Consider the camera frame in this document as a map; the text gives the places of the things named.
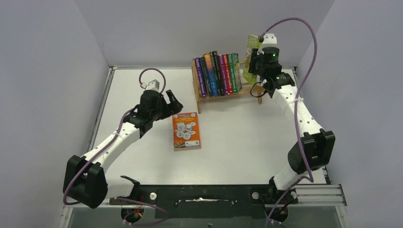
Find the lime green Treehouse book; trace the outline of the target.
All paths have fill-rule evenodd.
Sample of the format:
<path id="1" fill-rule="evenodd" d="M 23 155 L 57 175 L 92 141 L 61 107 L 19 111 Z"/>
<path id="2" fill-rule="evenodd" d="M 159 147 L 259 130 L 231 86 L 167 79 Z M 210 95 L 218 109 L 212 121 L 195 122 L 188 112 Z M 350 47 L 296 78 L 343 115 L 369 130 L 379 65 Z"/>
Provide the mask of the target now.
<path id="1" fill-rule="evenodd" d="M 260 46 L 261 43 L 259 42 L 259 36 L 256 35 L 248 36 L 248 42 L 244 60 L 244 69 L 242 75 L 243 78 L 246 80 L 246 82 L 250 85 L 253 85 L 257 82 L 257 76 L 252 73 L 249 73 L 252 50 L 255 48 L 259 48 Z"/>

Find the wooden book rack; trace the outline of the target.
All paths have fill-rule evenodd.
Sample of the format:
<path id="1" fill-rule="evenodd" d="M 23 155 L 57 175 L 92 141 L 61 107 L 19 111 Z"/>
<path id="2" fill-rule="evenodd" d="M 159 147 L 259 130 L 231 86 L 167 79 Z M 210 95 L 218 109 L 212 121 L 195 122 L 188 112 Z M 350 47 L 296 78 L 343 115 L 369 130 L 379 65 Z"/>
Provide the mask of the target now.
<path id="1" fill-rule="evenodd" d="M 197 104 L 197 113 L 201 114 L 201 102 L 205 101 L 210 101 L 213 99 L 221 99 L 225 97 L 232 97 L 232 96 L 239 96 L 239 95 L 250 95 L 250 92 L 252 93 L 257 93 L 257 96 L 259 97 L 253 97 L 254 99 L 257 100 L 258 104 L 262 104 L 262 97 L 263 97 L 263 92 L 265 91 L 263 87 L 259 85 L 252 86 L 248 84 L 247 82 L 241 83 L 242 89 L 238 93 L 233 93 L 229 95 L 224 95 L 224 96 L 216 96 L 216 97 L 202 97 L 202 92 L 201 92 L 201 87 L 199 83 L 199 77 L 198 77 L 198 70 L 195 64 L 194 59 L 192 60 L 192 79 L 193 79 L 193 88 L 194 88 L 194 94 L 195 94 L 195 100 Z"/>

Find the orange Treehouse book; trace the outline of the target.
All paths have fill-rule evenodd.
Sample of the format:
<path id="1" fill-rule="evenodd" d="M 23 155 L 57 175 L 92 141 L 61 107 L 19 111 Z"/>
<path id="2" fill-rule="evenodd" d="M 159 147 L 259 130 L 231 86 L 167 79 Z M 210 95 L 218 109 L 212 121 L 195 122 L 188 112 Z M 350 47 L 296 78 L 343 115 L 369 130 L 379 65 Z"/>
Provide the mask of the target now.
<path id="1" fill-rule="evenodd" d="M 200 149 L 201 137 L 197 112 L 178 113 L 172 117 L 173 149 Z"/>

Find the red Treehouse book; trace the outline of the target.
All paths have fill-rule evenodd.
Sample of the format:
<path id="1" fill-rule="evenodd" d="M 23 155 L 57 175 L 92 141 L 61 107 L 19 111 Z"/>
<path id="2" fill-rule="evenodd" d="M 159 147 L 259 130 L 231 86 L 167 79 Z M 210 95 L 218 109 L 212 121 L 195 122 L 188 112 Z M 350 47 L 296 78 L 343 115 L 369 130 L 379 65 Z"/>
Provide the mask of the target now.
<path id="1" fill-rule="evenodd" d="M 226 77 L 228 81 L 228 88 L 229 88 L 229 93 L 233 94 L 233 86 L 232 86 L 232 80 L 231 80 L 231 75 L 230 75 L 230 67 L 229 67 L 229 62 L 228 62 L 228 55 L 223 54 L 223 60 L 224 60 L 224 65 L 225 65 L 225 71 L 226 71 Z"/>

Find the magenta Treehouse book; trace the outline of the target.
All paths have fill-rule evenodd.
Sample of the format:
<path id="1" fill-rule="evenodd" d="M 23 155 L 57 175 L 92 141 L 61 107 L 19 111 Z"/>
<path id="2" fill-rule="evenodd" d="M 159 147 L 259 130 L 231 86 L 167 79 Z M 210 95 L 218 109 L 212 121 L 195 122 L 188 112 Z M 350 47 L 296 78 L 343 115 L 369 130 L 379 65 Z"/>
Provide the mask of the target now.
<path id="1" fill-rule="evenodd" d="M 227 77 L 226 77 L 223 56 L 218 55 L 218 60 L 219 60 L 219 64 L 220 64 L 221 77 L 222 77 L 223 85 L 224 85 L 224 93 L 225 93 L 225 95 L 229 95 L 228 81 L 227 81 Z"/>

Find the dark green book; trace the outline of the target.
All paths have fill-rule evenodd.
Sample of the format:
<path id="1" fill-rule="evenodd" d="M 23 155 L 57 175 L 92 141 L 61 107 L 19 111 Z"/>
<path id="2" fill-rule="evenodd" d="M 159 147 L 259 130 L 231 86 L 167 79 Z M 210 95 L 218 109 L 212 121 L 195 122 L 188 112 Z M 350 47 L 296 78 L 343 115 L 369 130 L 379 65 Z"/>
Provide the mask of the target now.
<path id="1" fill-rule="evenodd" d="M 219 70 L 218 59 L 217 59 L 217 51 L 211 51 L 210 56 L 211 56 L 211 62 L 212 62 L 212 66 L 213 66 L 213 70 L 214 70 L 214 74 L 215 74 L 215 80 L 216 80 L 218 93 L 220 96 L 224 96 L 222 78 L 220 76 L 220 70 Z"/>

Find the purple comic book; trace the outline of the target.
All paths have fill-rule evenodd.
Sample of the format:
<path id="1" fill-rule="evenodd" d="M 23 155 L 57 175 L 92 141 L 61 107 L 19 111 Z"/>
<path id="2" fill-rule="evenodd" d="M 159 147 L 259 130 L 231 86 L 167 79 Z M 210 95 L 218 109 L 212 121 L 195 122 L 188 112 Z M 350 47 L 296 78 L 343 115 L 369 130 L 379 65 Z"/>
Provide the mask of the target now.
<path id="1" fill-rule="evenodd" d="M 197 78 L 198 78 L 199 86 L 200 86 L 201 97 L 206 98 L 206 90 L 205 90 L 205 85 L 204 85 L 204 77 L 203 77 L 203 72 L 202 72 L 202 68 L 201 68 L 200 58 L 196 57 L 194 59 L 194 61 L 195 61 L 195 66 L 196 66 Z"/>

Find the black Moon and Sixpence book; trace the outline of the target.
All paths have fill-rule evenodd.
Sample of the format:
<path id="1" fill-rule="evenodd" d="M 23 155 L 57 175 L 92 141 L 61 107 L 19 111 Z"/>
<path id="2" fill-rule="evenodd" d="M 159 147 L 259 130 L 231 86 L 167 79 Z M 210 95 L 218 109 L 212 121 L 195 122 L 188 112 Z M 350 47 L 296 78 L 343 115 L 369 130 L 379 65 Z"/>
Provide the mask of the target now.
<path id="1" fill-rule="evenodd" d="M 225 96 L 226 88 L 225 88 L 223 73 L 221 71 L 221 65 L 220 65 L 218 53 L 217 53 L 217 51 L 213 51 L 212 53 L 213 53 L 214 64 L 215 64 L 216 71 L 218 74 L 218 79 L 219 79 L 220 95 Z"/>

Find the Little Women book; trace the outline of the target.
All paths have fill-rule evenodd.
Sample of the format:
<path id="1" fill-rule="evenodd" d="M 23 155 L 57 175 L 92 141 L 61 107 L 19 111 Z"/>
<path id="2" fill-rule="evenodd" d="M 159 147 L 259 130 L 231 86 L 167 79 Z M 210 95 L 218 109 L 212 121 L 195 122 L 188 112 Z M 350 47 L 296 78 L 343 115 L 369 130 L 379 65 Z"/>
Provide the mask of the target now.
<path id="1" fill-rule="evenodd" d="M 205 57 L 200 58 L 200 63 L 201 63 L 201 69 L 203 72 L 203 77 L 204 77 L 205 89 L 207 91 L 208 96 L 213 97 L 213 90 L 212 90 L 211 84 L 210 84 L 210 75 L 209 75 L 209 72 L 207 69 Z"/>

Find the Jane Eyre book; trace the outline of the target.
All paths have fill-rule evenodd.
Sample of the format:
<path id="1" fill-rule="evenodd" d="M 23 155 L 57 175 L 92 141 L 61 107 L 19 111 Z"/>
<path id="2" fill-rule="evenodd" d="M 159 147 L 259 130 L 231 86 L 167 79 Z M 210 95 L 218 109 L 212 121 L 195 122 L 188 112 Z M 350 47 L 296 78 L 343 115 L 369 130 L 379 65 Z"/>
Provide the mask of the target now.
<path id="1" fill-rule="evenodd" d="M 204 58 L 205 58 L 206 67 L 207 67 L 208 74 L 209 74 L 212 94 L 213 94 L 214 97 L 218 97 L 219 96 L 219 91 L 218 91 L 218 88 L 217 88 L 217 83 L 216 83 L 216 79 L 215 79 L 215 73 L 214 73 L 213 66 L 212 66 L 211 55 L 209 53 L 206 53 L 206 54 L 204 54 Z"/>

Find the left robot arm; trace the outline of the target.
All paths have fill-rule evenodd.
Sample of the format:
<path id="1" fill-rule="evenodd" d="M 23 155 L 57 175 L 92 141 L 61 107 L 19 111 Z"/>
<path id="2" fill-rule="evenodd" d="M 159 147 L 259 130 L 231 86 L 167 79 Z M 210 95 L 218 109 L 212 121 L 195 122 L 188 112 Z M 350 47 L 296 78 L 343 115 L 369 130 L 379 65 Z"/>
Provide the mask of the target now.
<path id="1" fill-rule="evenodd" d="M 140 184 L 127 177 L 108 179 L 106 172 L 114 161 L 132 144 L 141 139 L 154 122 L 166 119 L 182 111 L 183 105 L 171 90 L 167 90 L 167 102 L 158 91 L 145 90 L 140 103 L 126 111 L 118 127 L 103 142 L 82 156 L 74 155 L 67 161 L 63 186 L 63 203 L 82 203 L 92 209 L 105 199 L 128 197 Z"/>

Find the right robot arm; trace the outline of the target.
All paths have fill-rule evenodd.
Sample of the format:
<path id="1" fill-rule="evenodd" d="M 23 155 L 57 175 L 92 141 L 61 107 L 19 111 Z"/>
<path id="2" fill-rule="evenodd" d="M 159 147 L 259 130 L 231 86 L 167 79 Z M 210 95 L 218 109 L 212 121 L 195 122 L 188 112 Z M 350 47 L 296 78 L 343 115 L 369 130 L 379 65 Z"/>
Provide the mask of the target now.
<path id="1" fill-rule="evenodd" d="M 277 47 L 254 48 L 248 69 L 260 77 L 265 92 L 296 128 L 297 142 L 288 152 L 288 162 L 271 179 L 274 185 L 267 190 L 269 200 L 275 203 L 281 202 L 286 197 L 286 189 L 298 180 L 329 164 L 336 141 L 334 133 L 326 131 L 308 111 L 292 76 L 282 71 L 278 56 Z"/>

